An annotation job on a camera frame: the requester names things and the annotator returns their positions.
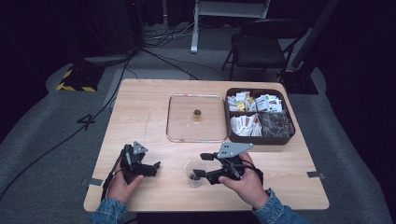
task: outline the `hand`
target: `hand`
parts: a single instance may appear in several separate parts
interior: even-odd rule
[[[243,161],[253,163],[247,152],[239,154],[239,157]],[[245,174],[240,180],[232,180],[226,176],[221,176],[219,182],[227,188],[233,189],[245,203],[252,205],[255,209],[263,207],[268,201],[269,196],[262,187],[262,182],[251,169],[245,168]]]
[[[122,171],[120,170],[120,163],[117,164],[116,174],[110,183],[110,187],[107,191],[107,198],[118,200],[122,203],[127,204],[129,199],[134,193],[134,190],[139,186],[145,177],[142,175],[137,176],[130,185],[128,185],[123,177]]]

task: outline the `table top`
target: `table top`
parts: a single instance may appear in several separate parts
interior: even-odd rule
[[[92,178],[105,180],[125,144],[137,141],[148,149],[145,164],[161,162],[156,176],[148,176],[127,204],[135,212],[244,211],[244,203],[231,189],[210,185],[205,179],[199,188],[187,183],[185,165],[200,160],[201,153],[218,152],[221,143],[175,143],[166,137],[169,99],[175,93],[216,94],[225,98],[230,88],[280,91],[290,111],[295,135],[284,146],[256,145],[249,150],[256,167],[264,172],[264,188],[272,188],[283,204],[293,209],[329,207],[324,188],[315,172],[303,134],[287,94],[278,83],[124,79]],[[218,161],[205,161],[207,171],[218,170]],[[84,202],[87,211],[100,203],[102,187],[89,186]]]

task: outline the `denim sleeve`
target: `denim sleeve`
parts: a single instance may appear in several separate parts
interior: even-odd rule
[[[125,218],[126,205],[118,200],[104,198],[92,214],[91,223],[119,224]]]
[[[308,223],[301,215],[295,213],[290,207],[282,205],[274,191],[270,189],[271,195],[268,202],[253,214],[260,223],[283,224],[283,223]]]

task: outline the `black chair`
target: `black chair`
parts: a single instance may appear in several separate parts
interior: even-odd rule
[[[297,20],[259,19],[241,27],[238,34],[231,38],[232,47],[221,71],[231,63],[230,81],[233,78],[233,67],[245,68],[280,68],[285,72],[290,55],[297,43],[308,31],[308,27]],[[282,49],[279,39],[289,39],[291,43]]]

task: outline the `brown container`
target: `brown container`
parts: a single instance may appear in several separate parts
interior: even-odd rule
[[[289,119],[290,124],[292,125],[292,129],[294,130],[294,123],[291,119],[290,112],[288,107],[285,104],[285,98],[282,93],[276,90],[269,89],[242,89],[242,88],[232,88],[227,90],[226,96],[235,96],[238,92],[241,91],[250,91],[250,96],[254,99],[258,98],[261,95],[269,94],[277,96],[282,102],[282,108],[286,110],[286,117]],[[227,134],[232,142],[237,143],[252,143],[254,145],[285,145],[289,142],[289,140],[294,136],[294,132],[290,134],[289,137],[269,137],[269,136],[240,136],[233,132],[231,128],[230,119],[234,116],[239,117],[243,115],[251,116],[253,114],[260,114],[262,112],[233,112],[230,111],[230,106],[228,104],[228,100],[225,99],[225,113],[226,113],[226,123],[227,123]]]

